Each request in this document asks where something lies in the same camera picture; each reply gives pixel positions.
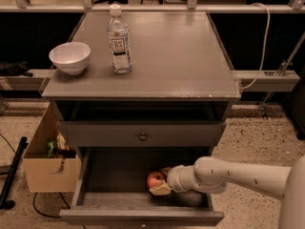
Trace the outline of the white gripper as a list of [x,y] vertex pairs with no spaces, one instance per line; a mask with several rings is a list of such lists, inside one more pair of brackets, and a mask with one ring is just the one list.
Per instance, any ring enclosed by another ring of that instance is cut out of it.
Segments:
[[179,165],[173,168],[166,167],[160,169],[160,172],[167,177],[168,183],[162,182],[160,185],[150,188],[149,191],[154,196],[169,195],[172,189],[176,193],[183,193],[189,190],[196,190],[197,188],[198,181],[192,165]]

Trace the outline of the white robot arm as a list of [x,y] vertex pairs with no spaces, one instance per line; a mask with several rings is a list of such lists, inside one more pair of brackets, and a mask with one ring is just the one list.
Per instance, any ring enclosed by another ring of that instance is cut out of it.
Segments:
[[155,196],[190,190],[219,194],[229,183],[279,199],[281,209],[277,229],[305,229],[305,156],[291,167],[203,156],[193,165],[163,168],[150,173],[147,178],[149,191]]

